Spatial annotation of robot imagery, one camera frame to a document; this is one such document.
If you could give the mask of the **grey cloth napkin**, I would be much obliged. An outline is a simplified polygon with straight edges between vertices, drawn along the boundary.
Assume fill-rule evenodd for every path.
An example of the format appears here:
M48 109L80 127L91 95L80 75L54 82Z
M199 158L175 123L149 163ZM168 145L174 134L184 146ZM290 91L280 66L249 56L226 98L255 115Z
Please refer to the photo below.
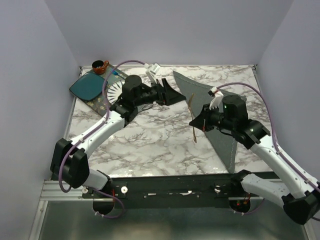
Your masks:
M173 72L173 77L180 92L187 100L194 94L191 101L191 109L192 113L198 116L203 105L209 104L212 100L212 97L208 94L212 86L196 82L176 71ZM224 164L226 170L229 173L234 173L238 143L231 136L224 135L217 129L205 132L204 134Z

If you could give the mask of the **gold metal spoon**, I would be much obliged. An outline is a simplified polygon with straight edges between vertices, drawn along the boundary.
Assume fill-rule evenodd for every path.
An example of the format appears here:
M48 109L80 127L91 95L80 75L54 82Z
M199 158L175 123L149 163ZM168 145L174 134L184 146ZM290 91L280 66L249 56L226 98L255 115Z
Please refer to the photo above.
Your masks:
M191 120L193 121L194 120L194 114L193 114L193 111L192 111L192 100L194 98L195 94L192 93L188 102L187 102L187 107L188 107L188 110L190 112L190 115L191 115ZM193 141L194 143L197 143L197 136L196 136L196 132L195 132L195 128L192 127L192 136L193 136Z

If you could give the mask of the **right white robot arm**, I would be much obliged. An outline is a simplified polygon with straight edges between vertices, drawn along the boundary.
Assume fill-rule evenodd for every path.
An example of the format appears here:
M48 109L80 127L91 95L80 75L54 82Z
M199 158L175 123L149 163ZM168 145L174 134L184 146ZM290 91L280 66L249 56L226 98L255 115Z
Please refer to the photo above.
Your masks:
M320 210L320 182L300 167L259 121L248 117L246 103L237 95L222 99L223 111L205 104L189 124L203 132L217 129L260 157L281 179L282 185L242 170L230 183L230 191L258 195L281 207L295 223L306 224Z

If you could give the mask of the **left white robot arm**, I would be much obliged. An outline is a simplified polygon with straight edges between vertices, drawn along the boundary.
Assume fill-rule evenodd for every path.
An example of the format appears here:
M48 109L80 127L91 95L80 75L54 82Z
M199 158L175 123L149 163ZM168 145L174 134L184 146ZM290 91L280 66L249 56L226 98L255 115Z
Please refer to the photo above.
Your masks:
M184 100L186 97L174 90L165 78L148 86L139 76L129 75L118 99L96 124L71 140L61 138L56 142L50 171L57 176L60 189L67 193L83 186L92 188L101 198L107 197L111 191L110 177L89 167L92 153L132 122L140 106L153 103L171 106Z

